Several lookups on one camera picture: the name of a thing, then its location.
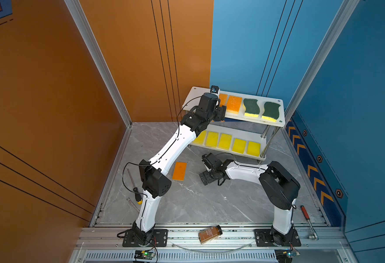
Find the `orange scrub sponge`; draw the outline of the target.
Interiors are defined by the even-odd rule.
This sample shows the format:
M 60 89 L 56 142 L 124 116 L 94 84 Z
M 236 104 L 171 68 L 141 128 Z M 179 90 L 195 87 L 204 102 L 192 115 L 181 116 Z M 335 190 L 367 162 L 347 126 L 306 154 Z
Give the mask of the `orange scrub sponge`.
M 227 102 L 227 99 L 228 99 L 228 95 L 227 94 L 223 94 L 221 93 L 219 95 L 219 99 L 220 99 L 220 106 L 225 106 L 226 105 L 226 102 Z
M 176 181 L 184 181 L 187 163 L 177 162 L 173 171 L 172 179 Z
M 242 98 L 230 95 L 226 102 L 226 112 L 238 115 L 242 105 Z

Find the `large yellow coarse sponge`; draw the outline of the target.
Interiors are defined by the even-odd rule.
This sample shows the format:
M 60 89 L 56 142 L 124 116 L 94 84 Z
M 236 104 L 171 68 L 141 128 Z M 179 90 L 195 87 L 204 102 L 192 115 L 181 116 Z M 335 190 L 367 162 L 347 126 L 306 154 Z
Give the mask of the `large yellow coarse sponge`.
M 226 151 L 230 150 L 231 141 L 232 135 L 221 133 L 218 142 L 218 148 Z

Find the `yellow foam sponge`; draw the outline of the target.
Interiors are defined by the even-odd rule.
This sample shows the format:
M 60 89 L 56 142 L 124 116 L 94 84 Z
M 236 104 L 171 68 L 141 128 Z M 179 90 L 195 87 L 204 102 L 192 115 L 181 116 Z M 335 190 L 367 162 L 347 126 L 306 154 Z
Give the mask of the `yellow foam sponge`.
M 245 140 L 235 138 L 232 151 L 239 154 L 244 154 L 246 146 L 247 142 Z
M 247 154 L 259 157 L 261 154 L 261 144 L 258 142 L 249 141 L 247 146 Z

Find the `green scouring sponge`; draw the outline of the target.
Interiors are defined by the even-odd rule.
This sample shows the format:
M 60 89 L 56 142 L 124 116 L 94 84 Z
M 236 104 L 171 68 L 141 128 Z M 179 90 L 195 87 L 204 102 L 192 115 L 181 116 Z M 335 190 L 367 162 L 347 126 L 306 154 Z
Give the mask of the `green scouring sponge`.
M 280 104 L 273 103 L 273 102 L 266 102 L 264 104 L 264 112 L 262 113 L 261 118 L 270 121 L 270 122 L 277 122 L 277 120 L 280 117 L 279 112 Z
M 244 116 L 258 118 L 260 114 L 260 107 L 258 105 L 257 99 L 244 99 Z

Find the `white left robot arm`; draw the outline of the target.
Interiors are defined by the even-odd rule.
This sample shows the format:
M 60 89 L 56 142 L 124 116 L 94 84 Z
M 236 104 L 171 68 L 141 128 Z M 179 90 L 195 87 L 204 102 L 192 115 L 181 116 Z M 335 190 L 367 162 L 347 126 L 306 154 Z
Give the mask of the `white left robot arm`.
M 155 218 L 161 197 L 171 187 L 167 174 L 179 155 L 193 142 L 212 121 L 224 119 L 226 107 L 220 106 L 219 95 L 204 93 L 178 124 L 176 132 L 165 146 L 150 160 L 137 164 L 143 192 L 139 215 L 134 221 L 131 232 L 141 246 L 150 244 L 153 238 Z

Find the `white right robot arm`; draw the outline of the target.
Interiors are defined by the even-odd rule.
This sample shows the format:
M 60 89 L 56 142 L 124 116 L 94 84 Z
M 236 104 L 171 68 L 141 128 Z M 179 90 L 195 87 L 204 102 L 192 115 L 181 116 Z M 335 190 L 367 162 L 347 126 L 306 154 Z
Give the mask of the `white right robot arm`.
M 243 180 L 259 184 L 274 206 L 271 229 L 255 230 L 258 247 L 300 247 L 302 245 L 293 224 L 293 210 L 300 184 L 279 162 L 269 164 L 245 164 L 232 159 L 221 161 L 209 153 L 202 156 L 206 171 L 200 174 L 201 181 L 208 185 L 214 181 L 219 186 L 226 180 Z

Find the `white two-tier metal shelf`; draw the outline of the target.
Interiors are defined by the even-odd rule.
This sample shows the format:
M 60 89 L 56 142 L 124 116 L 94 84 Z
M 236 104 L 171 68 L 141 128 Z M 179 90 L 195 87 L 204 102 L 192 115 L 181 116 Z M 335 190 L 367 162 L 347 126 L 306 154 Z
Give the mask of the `white two-tier metal shelf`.
M 264 161 L 266 159 L 266 152 L 271 142 L 271 140 L 268 138 L 269 130 L 272 128 L 274 131 L 276 131 L 281 127 L 283 127 L 285 124 L 283 101 L 281 99 L 267 98 L 264 96 L 247 95 L 247 94 L 226 92 L 226 91 L 220 90 L 220 94 L 221 93 L 227 94 L 228 96 L 233 95 L 233 96 L 241 97 L 242 101 L 244 99 L 257 99 L 258 105 L 260 107 L 259 117 L 253 118 L 253 117 L 244 116 L 245 111 L 242 103 L 241 109 L 238 115 L 234 115 L 226 112 L 225 119 L 224 119 L 225 124 L 222 124 L 221 122 L 211 122 L 206 130 L 206 132 L 219 133 L 219 138 L 221 133 L 232 135 L 230 150 L 228 151 L 222 150 L 222 149 L 219 149 L 218 146 L 216 148 L 207 147 L 206 146 L 207 137 L 205 138 L 203 145 L 196 145 L 196 146 L 200 146 L 208 149 L 216 149 L 221 152 L 232 153 L 234 155 L 239 155 L 239 156 L 244 156 L 248 158 L 253 158 L 259 161 Z M 264 104 L 268 101 L 280 104 L 280 108 L 279 108 L 280 117 L 277 120 L 277 122 L 270 122 L 261 118 L 262 113 L 264 112 Z M 256 156 L 248 155 L 247 146 L 244 154 L 233 152 L 232 146 L 234 144 L 235 138 L 245 140 L 247 142 L 247 146 L 249 141 L 260 143 L 261 144 L 260 156 L 256 157 Z

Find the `brown spice jar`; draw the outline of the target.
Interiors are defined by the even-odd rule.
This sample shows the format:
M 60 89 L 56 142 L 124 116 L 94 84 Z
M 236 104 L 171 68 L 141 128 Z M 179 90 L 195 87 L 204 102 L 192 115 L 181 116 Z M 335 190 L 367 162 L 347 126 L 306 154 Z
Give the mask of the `brown spice jar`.
M 199 232 L 198 237 L 201 244 L 205 244 L 211 240 L 214 240 L 223 234 L 223 230 L 220 225 L 208 227 Z

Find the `right green circuit board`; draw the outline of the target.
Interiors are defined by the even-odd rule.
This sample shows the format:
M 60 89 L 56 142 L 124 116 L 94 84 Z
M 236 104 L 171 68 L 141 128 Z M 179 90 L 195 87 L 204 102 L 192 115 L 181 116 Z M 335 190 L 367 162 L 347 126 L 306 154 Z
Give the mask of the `right green circuit board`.
M 292 263 L 295 257 L 300 256 L 296 251 L 275 251 L 276 259 L 279 263 Z

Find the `green circuit board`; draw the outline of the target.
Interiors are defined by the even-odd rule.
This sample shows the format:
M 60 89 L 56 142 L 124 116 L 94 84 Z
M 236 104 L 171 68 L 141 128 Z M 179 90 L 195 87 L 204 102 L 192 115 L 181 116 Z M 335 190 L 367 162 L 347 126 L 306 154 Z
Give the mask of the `green circuit board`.
M 134 261 L 149 262 L 155 260 L 157 254 L 153 251 L 135 251 Z
M 296 251 L 275 251 L 276 259 L 279 263 L 292 263 L 295 257 L 300 256 Z

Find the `left green circuit board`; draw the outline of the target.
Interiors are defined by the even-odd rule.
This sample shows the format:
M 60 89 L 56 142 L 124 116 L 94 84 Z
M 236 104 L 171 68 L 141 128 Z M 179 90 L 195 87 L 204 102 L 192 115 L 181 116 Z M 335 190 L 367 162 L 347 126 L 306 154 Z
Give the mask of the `left green circuit board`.
M 149 262 L 155 260 L 157 254 L 153 251 L 135 251 L 134 261 Z

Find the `red handled ratchet wrench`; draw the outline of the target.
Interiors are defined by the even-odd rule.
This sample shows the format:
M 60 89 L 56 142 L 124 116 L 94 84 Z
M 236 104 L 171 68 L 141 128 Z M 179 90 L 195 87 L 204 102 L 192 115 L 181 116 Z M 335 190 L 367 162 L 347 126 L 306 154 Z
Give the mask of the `red handled ratchet wrench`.
M 306 208 L 304 206 L 300 206 L 300 209 L 301 209 L 303 216 L 305 217 L 305 219 L 309 225 L 309 228 L 310 228 L 309 239 L 318 241 L 319 237 L 318 237 L 318 235 L 317 235 L 317 233 L 316 233 L 316 231 L 315 231 L 315 229 L 311 223 L 310 216 L 307 213 Z

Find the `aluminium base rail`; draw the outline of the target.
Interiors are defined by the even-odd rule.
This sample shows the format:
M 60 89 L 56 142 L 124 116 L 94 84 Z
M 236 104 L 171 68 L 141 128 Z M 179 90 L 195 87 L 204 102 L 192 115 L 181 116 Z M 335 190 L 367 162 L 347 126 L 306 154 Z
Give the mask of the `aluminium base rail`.
M 310 228 L 297 223 L 300 247 L 258 247 L 255 230 L 268 224 L 222 224 L 223 234 L 201 244 L 198 234 L 206 224 L 156 225 L 150 244 L 141 246 L 129 225 L 103 225 L 82 229 L 70 257 L 71 263 L 278 263 L 275 251 L 296 251 L 292 263 L 356 263 L 348 240 L 337 227 L 317 224 L 318 241 L 309 239 Z M 135 251 L 153 251 L 153 261 L 134 261 Z

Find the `aluminium corner post right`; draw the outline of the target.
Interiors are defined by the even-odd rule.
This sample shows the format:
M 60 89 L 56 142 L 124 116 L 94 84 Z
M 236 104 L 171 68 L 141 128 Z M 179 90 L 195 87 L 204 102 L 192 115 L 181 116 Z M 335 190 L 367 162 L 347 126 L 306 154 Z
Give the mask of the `aluminium corner post right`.
M 309 89 L 311 83 L 318 74 L 320 68 L 325 62 L 328 54 L 335 45 L 337 39 L 342 33 L 344 27 L 349 21 L 351 15 L 359 4 L 360 0 L 343 1 L 332 23 L 330 24 L 321 44 L 319 45 L 311 63 L 309 64 L 301 82 L 299 83 L 295 93 L 293 94 L 290 103 L 285 111 L 286 124 L 291 120 L 294 112 L 298 108 L 304 95 Z

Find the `aluminium corner post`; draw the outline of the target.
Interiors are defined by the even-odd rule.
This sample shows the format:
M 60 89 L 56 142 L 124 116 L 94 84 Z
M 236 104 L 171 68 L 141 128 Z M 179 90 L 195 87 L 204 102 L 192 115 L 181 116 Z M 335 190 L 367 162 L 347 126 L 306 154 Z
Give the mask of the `aluminium corner post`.
M 304 95 L 309 89 L 311 83 L 318 74 L 320 68 L 325 62 L 328 54 L 335 45 L 337 39 L 342 33 L 344 27 L 349 21 L 351 15 L 359 4 L 360 0 L 343 1 L 332 23 L 330 24 L 321 44 L 319 45 L 311 63 L 309 64 L 301 82 L 299 83 L 295 93 L 293 94 L 290 103 L 285 111 L 286 124 L 291 120 L 294 112 L 298 108 Z
M 115 83 L 115 80 L 111 74 L 111 71 L 106 63 L 103 53 L 99 47 L 97 39 L 93 33 L 93 30 L 88 22 L 86 14 L 82 8 L 80 1 L 65 0 L 64 1 L 72 18 L 75 22 L 78 31 L 80 32 L 83 41 L 88 48 L 88 51 L 96 65 L 98 72 L 100 73 L 102 80 L 104 81 L 108 92 L 122 118 L 126 127 L 132 127 L 132 120 L 128 113 L 128 110 L 123 102 L 120 91 Z

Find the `aluminium corner post left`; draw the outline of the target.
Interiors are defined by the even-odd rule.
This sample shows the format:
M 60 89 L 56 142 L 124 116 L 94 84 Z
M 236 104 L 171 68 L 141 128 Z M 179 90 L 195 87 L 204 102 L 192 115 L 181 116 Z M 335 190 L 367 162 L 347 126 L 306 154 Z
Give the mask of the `aluminium corner post left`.
M 108 92 L 122 118 L 126 127 L 132 127 L 132 120 L 128 113 L 128 110 L 123 102 L 120 91 L 115 83 L 115 80 L 111 74 L 111 71 L 106 63 L 103 53 L 99 47 L 97 39 L 93 33 L 93 30 L 88 22 L 86 14 L 82 8 L 80 1 L 65 0 L 64 1 L 72 18 L 75 22 L 78 31 L 80 32 L 83 41 L 88 48 L 88 51 L 96 65 L 98 72 L 100 73 L 102 80 L 104 81 Z

